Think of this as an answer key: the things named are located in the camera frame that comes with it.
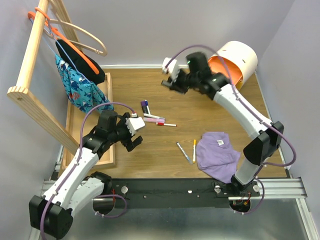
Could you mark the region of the pink highlighter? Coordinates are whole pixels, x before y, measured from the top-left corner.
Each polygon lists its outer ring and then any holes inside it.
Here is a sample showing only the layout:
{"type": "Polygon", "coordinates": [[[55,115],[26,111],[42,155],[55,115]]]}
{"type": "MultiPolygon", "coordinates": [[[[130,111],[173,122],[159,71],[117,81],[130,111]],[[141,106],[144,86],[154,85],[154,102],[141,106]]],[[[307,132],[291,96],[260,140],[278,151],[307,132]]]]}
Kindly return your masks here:
{"type": "Polygon", "coordinates": [[[162,118],[144,117],[143,121],[147,123],[161,123],[161,124],[165,123],[165,119],[162,119],[162,118]]]}

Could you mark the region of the purple black highlighter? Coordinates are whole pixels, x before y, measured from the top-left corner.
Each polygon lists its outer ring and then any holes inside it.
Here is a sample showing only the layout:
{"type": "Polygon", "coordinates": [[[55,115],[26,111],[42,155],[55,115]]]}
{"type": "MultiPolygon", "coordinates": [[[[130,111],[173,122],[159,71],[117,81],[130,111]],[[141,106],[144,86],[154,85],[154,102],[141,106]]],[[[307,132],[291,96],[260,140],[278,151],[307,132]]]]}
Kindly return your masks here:
{"type": "Polygon", "coordinates": [[[141,102],[140,102],[140,105],[141,105],[142,112],[143,112],[144,114],[148,114],[149,111],[148,111],[146,102],[145,102],[145,101],[141,101],[141,102]]]}

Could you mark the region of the red capped white marker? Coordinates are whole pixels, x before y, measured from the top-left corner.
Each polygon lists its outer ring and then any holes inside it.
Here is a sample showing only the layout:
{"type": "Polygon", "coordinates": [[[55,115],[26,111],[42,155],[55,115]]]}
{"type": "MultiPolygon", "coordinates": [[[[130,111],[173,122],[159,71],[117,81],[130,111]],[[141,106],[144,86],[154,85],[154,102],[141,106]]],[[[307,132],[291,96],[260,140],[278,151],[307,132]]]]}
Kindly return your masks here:
{"type": "Polygon", "coordinates": [[[177,124],[164,123],[164,122],[156,122],[158,126],[166,126],[166,127],[177,127],[177,124]]]}

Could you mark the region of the grey silver pen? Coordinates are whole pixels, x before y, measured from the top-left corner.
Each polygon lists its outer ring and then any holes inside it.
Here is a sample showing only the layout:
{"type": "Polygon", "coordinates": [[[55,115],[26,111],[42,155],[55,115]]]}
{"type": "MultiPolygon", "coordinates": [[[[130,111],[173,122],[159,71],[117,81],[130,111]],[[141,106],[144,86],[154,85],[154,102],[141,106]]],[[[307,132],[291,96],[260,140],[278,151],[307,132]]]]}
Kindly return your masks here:
{"type": "Polygon", "coordinates": [[[188,161],[188,163],[190,165],[192,165],[192,160],[190,159],[190,157],[188,156],[187,152],[183,149],[183,147],[181,146],[181,144],[179,142],[176,142],[177,147],[179,148],[179,150],[181,151],[181,153],[183,154],[183,156],[185,157],[185,159],[188,161]]]}

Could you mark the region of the yellow white pen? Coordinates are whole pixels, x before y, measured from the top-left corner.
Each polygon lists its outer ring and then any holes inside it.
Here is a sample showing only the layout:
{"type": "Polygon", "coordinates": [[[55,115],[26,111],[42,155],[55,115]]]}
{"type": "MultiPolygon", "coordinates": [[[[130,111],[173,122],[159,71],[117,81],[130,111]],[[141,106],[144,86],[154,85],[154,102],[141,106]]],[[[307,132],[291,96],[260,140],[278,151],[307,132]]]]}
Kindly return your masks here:
{"type": "Polygon", "coordinates": [[[192,163],[193,164],[196,163],[196,145],[197,145],[197,140],[194,139],[192,144],[192,163]]]}

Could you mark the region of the blue capped white marker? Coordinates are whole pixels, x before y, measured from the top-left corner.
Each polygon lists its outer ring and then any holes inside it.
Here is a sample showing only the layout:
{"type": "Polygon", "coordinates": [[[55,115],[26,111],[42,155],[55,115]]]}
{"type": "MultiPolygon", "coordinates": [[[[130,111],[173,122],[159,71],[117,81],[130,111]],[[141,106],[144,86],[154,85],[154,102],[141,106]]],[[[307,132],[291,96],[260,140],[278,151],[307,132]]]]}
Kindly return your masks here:
{"type": "Polygon", "coordinates": [[[149,108],[149,104],[148,104],[148,101],[147,101],[147,100],[144,100],[144,105],[145,105],[145,107],[146,107],[146,113],[150,115],[151,112],[150,112],[150,108],[149,108]]]}

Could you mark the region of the white grey marker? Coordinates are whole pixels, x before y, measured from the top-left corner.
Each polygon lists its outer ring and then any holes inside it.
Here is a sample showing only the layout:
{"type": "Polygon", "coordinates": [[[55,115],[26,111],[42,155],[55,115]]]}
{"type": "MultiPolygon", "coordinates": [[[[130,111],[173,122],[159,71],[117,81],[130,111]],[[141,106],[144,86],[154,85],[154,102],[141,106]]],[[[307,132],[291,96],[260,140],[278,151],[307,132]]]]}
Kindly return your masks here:
{"type": "Polygon", "coordinates": [[[164,117],[160,117],[160,116],[157,116],[157,115],[152,115],[152,114],[148,114],[148,113],[144,113],[143,114],[144,117],[147,117],[147,118],[153,118],[153,119],[162,119],[162,120],[165,120],[164,117]]]}

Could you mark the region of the orange top drawer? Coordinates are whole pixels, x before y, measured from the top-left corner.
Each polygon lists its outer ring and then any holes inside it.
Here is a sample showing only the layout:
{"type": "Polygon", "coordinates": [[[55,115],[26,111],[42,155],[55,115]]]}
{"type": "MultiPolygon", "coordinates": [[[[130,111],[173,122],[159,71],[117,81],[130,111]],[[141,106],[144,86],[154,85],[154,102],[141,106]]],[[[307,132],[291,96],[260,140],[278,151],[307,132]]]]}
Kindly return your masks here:
{"type": "MultiPolygon", "coordinates": [[[[239,78],[243,78],[243,74],[242,74],[240,68],[236,64],[234,64],[232,61],[230,61],[226,58],[222,58],[222,59],[223,59],[225,65],[227,66],[228,71],[229,71],[231,78],[232,78],[232,82],[235,85],[237,83],[237,81],[239,80],[239,78]]],[[[220,61],[218,56],[212,56],[211,58],[209,58],[208,65],[213,73],[222,73],[226,77],[229,76],[226,68],[224,67],[223,63],[220,61]]]]}

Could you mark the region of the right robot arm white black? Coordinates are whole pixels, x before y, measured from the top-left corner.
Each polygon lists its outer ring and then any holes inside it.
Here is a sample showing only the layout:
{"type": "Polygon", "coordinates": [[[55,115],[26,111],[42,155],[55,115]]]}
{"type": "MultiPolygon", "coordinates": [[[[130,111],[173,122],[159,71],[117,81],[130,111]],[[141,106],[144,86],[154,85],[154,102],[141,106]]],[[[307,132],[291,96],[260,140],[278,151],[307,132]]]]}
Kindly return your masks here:
{"type": "Polygon", "coordinates": [[[230,180],[230,191],[241,196],[247,192],[263,163],[280,147],[284,126],[260,114],[225,74],[213,72],[204,53],[191,53],[186,60],[189,73],[179,67],[176,59],[166,57],[161,68],[168,79],[161,84],[181,94],[193,89],[208,96],[227,110],[247,132],[251,142],[243,149],[244,161],[230,180]]]}

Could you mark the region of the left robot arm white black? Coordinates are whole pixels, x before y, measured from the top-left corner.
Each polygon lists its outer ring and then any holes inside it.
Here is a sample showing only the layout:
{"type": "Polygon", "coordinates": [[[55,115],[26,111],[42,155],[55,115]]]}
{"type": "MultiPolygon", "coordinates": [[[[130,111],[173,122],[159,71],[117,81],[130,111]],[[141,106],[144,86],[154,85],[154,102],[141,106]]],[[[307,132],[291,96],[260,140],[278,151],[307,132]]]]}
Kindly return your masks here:
{"type": "Polygon", "coordinates": [[[80,136],[76,154],[62,175],[42,195],[33,196],[29,202],[30,225],[40,230],[41,237],[50,235],[57,240],[65,237],[75,216],[93,198],[116,198],[112,194],[111,177],[94,173],[82,185],[92,167],[113,144],[120,142],[128,152],[142,143],[143,138],[132,137],[145,126],[142,117],[135,113],[119,115],[113,110],[104,110],[97,125],[87,135],[80,136]]]}

